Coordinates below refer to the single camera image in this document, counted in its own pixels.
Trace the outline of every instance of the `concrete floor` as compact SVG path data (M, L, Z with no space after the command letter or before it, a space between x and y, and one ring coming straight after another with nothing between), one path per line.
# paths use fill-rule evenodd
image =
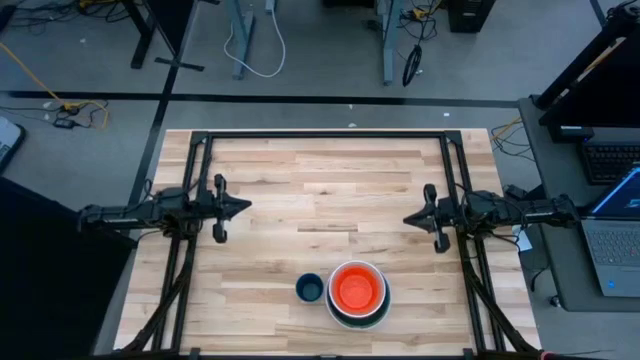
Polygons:
M257 17L249 63L269 72L277 67L281 51L273 24L261 11L263 1L242 4L246 9L253 5ZM440 11L436 13L438 37L422 45L423 74L409 87L402 87L399 77L404 61L396 56L397 79L392 86L383 87L379 34L362 24L374 19L373 11L327 10L319 4L319 0L309 0L301 11L299 0L279 0L277 17L287 43L284 70L272 79L247 74L245 80L234 81L232 61L222 52L229 31L224 8L200 3L183 61L206 69L202 73L181 69L173 92L514 101L542 91L599 30L585 0L499 0L482 32L473 35L450 33L446 14ZM612 5L614 1L603 0L603 7ZM399 51L406 56L414 41L404 32L399 37ZM81 17L49 24L39 36L10 28L1 40L54 90L160 93L169 67L153 59L167 58L170 52L156 33L143 69L133 70L129 61L137 38L130 21L113 25ZM0 91L40 90L7 56L0 56L0 69L5 74ZM0 106L39 108L46 101L0 96ZM112 120L106 130L60 130L0 111L29 132L3 175L72 209L90 203L126 203L157 105L157 101L111 101ZM43 116L37 111L26 114ZM517 109L457 106L170 102L147 176L153 178L166 129L347 128L350 124L361 128L490 129L516 116ZM527 141L522 130L511 140ZM503 184L532 189L540 183L529 161L497 151L495 155ZM523 261L529 267L536 266L533 262L544 265L544 254L537 247ZM125 289L127 279L122 280ZM568 313L547 305L546 298L553 294L550 274L542 275L538 290L530 294L545 349L564 353L612 350L596 354L611 359L633 358L640 349L636 340L640 314ZM110 349L121 298L114 297L98 351Z

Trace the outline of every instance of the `orange bowl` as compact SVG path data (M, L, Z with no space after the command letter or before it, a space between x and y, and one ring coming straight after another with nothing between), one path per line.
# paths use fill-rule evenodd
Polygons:
M354 318L376 312L386 295L382 273L364 261L349 261L338 266L331 274L328 288L333 305Z

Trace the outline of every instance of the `wooden tabletop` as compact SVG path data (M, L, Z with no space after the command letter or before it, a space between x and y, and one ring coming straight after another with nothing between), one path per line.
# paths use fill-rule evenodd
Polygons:
M473 188L501 193L486 130L461 132ZM167 131L154 190L181 185L190 136L187 130ZM203 354L459 355L474 347L455 233L446 229L451 249L436 254L433 235L402 223L423 207L425 183L435 184L439 197L448 196L438 140L216 139L213 155L208 179L223 174L229 193L253 205L227 223L224 245L215 243L213 223L205 222L182 352L200 347ZM459 179L455 159L453 164ZM158 304L169 242L155 234L141 241L116 348L133 339ZM486 245L498 304L539 347L516 247L496 239ZM304 304L294 290L301 274L318 273L326 281L352 259L376 265L391 287L388 317L368 331L341 327L324 300ZM174 314L175 304L165 347ZM482 314L491 348L484 308Z

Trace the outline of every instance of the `white cable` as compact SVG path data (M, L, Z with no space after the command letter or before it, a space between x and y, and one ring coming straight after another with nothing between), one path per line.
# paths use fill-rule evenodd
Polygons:
M229 38L224 43L224 53L227 54L228 57L230 57L231 59L239 62L240 64L242 64L244 67L246 67L252 73L254 73L254 74L258 75L258 76L264 77L264 78L271 78L271 77L274 77L274 76L278 75L280 73L280 71L282 71L282 67L284 66L284 61L287 58L287 47L284 45L284 39L282 39L282 34L280 34L280 29L278 28L278 22L276 21L276 12L275 11L271 11L271 18L273 19L273 26L275 26L275 28L276 28L276 33L278 33L278 37L280 38L280 42L282 43L282 60L280 61L280 66L278 66L278 70L276 70L276 72L274 72L273 74L270 74L270 75L260 74L259 72L253 70L251 68L251 66L247 65L242 60L240 60L240 59L238 59L236 57L233 57L233 56L231 56L231 54L229 54L229 52L227 51L227 45L229 44L229 41L231 41L231 39L233 38L233 24L231 24L231 35L229 35Z

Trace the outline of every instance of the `blue laptop screen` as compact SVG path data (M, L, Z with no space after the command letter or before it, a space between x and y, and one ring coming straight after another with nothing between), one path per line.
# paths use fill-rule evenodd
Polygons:
M640 167L634 167L591 211L601 217L640 218Z

